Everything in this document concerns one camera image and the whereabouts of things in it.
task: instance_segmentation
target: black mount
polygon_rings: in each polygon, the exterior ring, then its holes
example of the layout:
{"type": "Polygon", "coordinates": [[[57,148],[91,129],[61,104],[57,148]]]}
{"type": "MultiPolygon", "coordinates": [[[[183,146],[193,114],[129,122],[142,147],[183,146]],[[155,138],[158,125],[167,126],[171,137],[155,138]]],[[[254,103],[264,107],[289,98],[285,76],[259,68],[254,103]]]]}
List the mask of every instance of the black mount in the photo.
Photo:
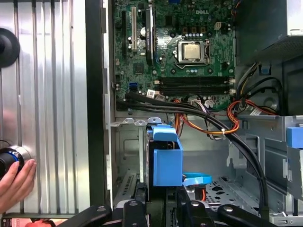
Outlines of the black mount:
{"type": "Polygon", "coordinates": [[[0,28],[0,68],[12,65],[20,54],[20,43],[9,30],[0,28]]]}

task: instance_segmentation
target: ram slot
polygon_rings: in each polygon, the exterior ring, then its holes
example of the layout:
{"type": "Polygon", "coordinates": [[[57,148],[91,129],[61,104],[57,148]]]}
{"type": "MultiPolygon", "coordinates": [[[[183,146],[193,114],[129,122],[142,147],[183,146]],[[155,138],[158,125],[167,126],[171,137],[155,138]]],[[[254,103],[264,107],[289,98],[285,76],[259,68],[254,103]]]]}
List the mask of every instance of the ram slot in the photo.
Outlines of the ram slot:
{"type": "Polygon", "coordinates": [[[228,77],[172,77],[160,78],[161,85],[164,87],[178,87],[187,85],[224,85],[229,82],[228,77]]]}
{"type": "Polygon", "coordinates": [[[214,96],[228,94],[229,87],[161,87],[160,92],[165,96],[182,96],[188,94],[214,96]]]}
{"type": "Polygon", "coordinates": [[[132,7],[132,50],[137,51],[137,7],[132,7]]]}

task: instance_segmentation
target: cpu socket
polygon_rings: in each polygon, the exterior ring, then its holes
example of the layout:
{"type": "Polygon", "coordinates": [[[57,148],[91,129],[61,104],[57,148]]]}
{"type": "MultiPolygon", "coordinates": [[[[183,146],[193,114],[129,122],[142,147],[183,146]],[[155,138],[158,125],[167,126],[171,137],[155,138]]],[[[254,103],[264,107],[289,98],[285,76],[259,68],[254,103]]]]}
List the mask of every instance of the cpu socket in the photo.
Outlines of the cpu socket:
{"type": "Polygon", "coordinates": [[[209,64],[209,41],[180,41],[177,54],[179,64],[209,64]]]}

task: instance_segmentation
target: green circuit board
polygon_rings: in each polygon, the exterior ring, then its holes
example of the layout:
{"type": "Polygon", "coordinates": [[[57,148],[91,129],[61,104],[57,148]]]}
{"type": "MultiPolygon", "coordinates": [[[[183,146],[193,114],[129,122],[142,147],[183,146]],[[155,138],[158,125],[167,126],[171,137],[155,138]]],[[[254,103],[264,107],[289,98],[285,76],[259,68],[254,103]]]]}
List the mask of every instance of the green circuit board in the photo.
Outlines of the green circuit board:
{"type": "MultiPolygon", "coordinates": [[[[125,97],[130,83],[137,83],[136,92],[142,95],[146,95],[148,89],[157,90],[155,81],[159,77],[234,75],[232,0],[181,0],[178,4],[169,3],[169,0],[154,0],[152,8],[156,43],[153,65],[148,64],[146,60],[146,39],[141,35],[144,34],[142,29],[146,24],[143,13],[150,6],[147,0],[116,0],[114,48],[117,98],[125,97]],[[129,42],[132,37],[134,8],[137,28],[135,51],[129,42]],[[179,42],[208,42],[209,62],[202,65],[178,64],[176,49],[179,42]]],[[[215,102],[214,109],[221,109],[230,102],[230,94],[215,95],[212,99],[215,102]]]]}

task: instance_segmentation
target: ribbed metal panel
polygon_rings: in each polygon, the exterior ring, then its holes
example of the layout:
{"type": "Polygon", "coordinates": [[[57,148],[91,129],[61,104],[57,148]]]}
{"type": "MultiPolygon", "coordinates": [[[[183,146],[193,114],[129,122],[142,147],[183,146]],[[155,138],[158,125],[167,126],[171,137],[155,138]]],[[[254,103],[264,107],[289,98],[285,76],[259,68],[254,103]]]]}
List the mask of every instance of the ribbed metal panel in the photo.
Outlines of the ribbed metal panel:
{"type": "Polygon", "coordinates": [[[0,27],[20,41],[0,71],[0,137],[37,160],[33,192],[9,212],[89,206],[85,2],[0,3],[0,27]]]}

